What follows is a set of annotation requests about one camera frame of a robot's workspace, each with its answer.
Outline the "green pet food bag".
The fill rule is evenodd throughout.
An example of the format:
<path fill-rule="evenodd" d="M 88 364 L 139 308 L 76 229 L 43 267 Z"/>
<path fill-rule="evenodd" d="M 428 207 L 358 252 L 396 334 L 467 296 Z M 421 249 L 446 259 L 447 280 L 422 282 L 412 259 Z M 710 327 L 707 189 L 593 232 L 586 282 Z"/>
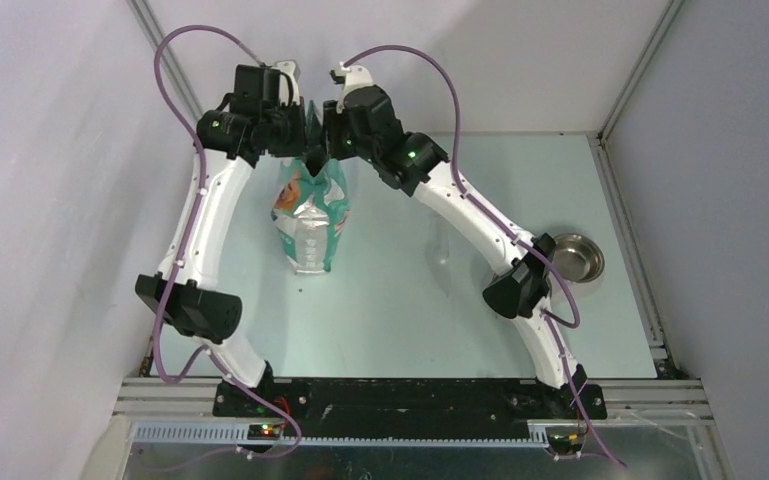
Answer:
<path fill-rule="evenodd" d="M 305 131 L 312 145 L 319 143 L 322 115 L 313 101 L 307 107 Z M 350 213 L 348 182 L 340 162 L 330 159 L 313 178 L 304 155 L 284 159 L 279 184 L 270 218 L 285 256 L 299 274 L 330 272 Z"/>

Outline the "clear plastic scoop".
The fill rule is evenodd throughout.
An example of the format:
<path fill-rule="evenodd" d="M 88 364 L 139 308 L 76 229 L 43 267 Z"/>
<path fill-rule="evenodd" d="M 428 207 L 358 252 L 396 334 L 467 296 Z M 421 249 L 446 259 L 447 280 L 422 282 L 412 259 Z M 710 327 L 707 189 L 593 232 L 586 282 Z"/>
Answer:
<path fill-rule="evenodd" d="M 425 260 L 436 286 L 446 298 L 451 294 L 450 259 L 448 222 L 432 212 L 429 216 L 429 236 L 425 243 Z"/>

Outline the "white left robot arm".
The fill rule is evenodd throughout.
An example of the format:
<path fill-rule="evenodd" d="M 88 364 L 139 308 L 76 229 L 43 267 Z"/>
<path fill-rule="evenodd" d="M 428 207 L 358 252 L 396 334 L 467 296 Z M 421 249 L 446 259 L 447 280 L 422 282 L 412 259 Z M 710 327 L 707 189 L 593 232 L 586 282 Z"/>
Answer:
<path fill-rule="evenodd" d="M 258 161 L 304 152 L 298 77 L 294 60 L 239 65 L 231 92 L 188 128 L 196 152 L 185 207 L 156 273 L 135 284 L 155 314 L 154 332 L 170 326 L 195 341 L 228 382 L 242 385 L 237 402 L 257 417 L 272 411 L 276 390 L 263 381 L 268 362 L 239 328 L 241 298 L 217 288 L 219 267 L 234 210 Z"/>

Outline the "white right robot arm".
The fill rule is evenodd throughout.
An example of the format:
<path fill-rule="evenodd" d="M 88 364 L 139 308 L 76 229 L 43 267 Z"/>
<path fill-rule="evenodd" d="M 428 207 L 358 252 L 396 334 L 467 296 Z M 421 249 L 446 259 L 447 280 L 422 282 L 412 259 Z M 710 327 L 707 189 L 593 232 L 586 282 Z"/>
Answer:
<path fill-rule="evenodd" d="M 578 328 L 581 313 L 553 262 L 553 237 L 518 226 L 466 183 L 437 142 L 404 129 L 390 96 L 378 86 L 326 101 L 314 138 L 330 159 L 362 159 L 390 188 L 439 214 L 473 245 L 494 273 L 482 298 L 521 335 L 544 386 L 543 408 L 556 418 L 575 411 L 589 422 L 592 405 L 584 393 L 591 383 L 560 332 Z"/>

